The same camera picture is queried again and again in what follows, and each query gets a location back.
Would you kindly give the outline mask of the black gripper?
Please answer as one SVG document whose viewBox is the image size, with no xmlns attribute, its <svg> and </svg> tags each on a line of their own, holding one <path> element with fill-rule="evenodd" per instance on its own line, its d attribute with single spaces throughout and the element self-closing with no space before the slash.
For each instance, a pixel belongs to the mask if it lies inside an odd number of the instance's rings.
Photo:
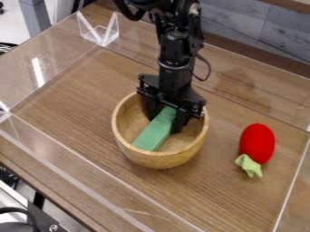
<svg viewBox="0 0 310 232">
<path fill-rule="evenodd" d="M 136 92 L 143 96 L 144 110 L 149 120 L 164 106 L 176 109 L 171 133 L 179 133 L 191 117 L 200 118 L 205 99 L 192 88 L 192 60 L 180 66 L 159 62 L 159 74 L 140 73 Z"/>
</svg>

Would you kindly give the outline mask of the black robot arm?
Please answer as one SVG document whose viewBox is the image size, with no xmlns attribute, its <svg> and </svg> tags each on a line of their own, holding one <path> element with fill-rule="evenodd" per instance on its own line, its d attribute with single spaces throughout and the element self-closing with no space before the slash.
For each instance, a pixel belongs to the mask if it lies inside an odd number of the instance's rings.
<svg viewBox="0 0 310 232">
<path fill-rule="evenodd" d="M 159 73 L 139 74 L 136 92 L 152 120 L 161 109 L 175 109 L 171 132 L 183 130 L 192 118 L 200 118 L 204 98 L 192 88 L 195 61 L 200 58 L 203 32 L 199 0 L 112 0 L 123 16 L 137 21 L 149 18 L 156 28 L 160 54 Z"/>
</svg>

